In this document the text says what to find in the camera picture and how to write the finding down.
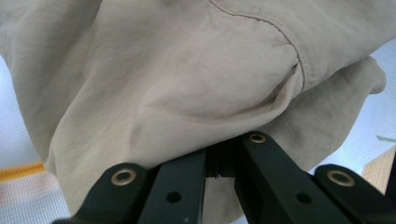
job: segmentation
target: brass grommet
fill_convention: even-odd
[[[249,137],[249,140],[254,143],[263,143],[265,142],[265,137],[261,134],[254,133]]]
[[[124,174],[127,174],[128,176],[121,178],[120,176]],[[113,176],[111,176],[111,183],[116,186],[124,186],[134,181],[135,178],[136,172],[134,170],[124,168],[118,170]]]
[[[344,179],[337,178],[337,175],[340,175]],[[355,185],[355,180],[349,174],[342,171],[330,170],[327,172],[327,177],[335,184],[343,187],[353,187]]]

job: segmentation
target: wrinkled cloth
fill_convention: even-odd
[[[304,169],[336,150],[385,77],[395,1],[0,1],[0,54],[71,214],[107,168],[260,129]],[[208,179],[204,223],[241,215]]]

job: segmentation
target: orange strip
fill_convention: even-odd
[[[45,171],[45,168],[41,162],[0,169],[0,182],[37,174],[43,171]]]

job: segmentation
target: screw hole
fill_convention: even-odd
[[[353,187],[355,185],[355,180],[352,176],[342,171],[330,170],[327,172],[327,177],[339,186]]]
[[[250,136],[250,141],[255,143],[263,143],[265,142],[265,137],[262,136],[261,134],[254,133]]]
[[[306,193],[298,193],[296,194],[296,198],[300,203],[312,203],[311,197]]]
[[[111,176],[111,183],[115,186],[128,185],[136,178],[136,172],[131,169],[118,170],[113,176]]]
[[[125,172],[117,175],[117,180],[122,181],[128,179],[129,177],[131,177],[131,174]]]
[[[177,191],[173,191],[166,195],[166,201],[169,203],[178,203],[181,200],[181,194]]]

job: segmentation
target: wooden surface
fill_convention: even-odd
[[[383,194],[387,189],[390,168],[392,167],[395,151],[396,146],[370,163],[367,163],[367,165],[364,166],[363,173],[361,175],[369,183],[379,189],[379,191],[381,191]]]

